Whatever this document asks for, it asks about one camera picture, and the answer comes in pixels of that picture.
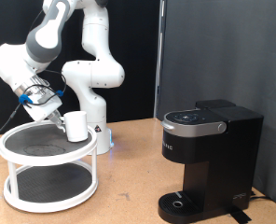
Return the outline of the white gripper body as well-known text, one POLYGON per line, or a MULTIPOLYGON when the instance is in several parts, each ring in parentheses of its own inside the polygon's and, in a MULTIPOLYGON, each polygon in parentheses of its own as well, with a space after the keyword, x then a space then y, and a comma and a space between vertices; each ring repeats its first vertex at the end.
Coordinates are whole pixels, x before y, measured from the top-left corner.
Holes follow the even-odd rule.
POLYGON ((34 121, 40 122, 47 119, 50 114, 55 115, 54 112, 62 105, 62 101, 58 96, 51 96, 48 93, 30 96, 23 94, 22 104, 30 117, 34 121))

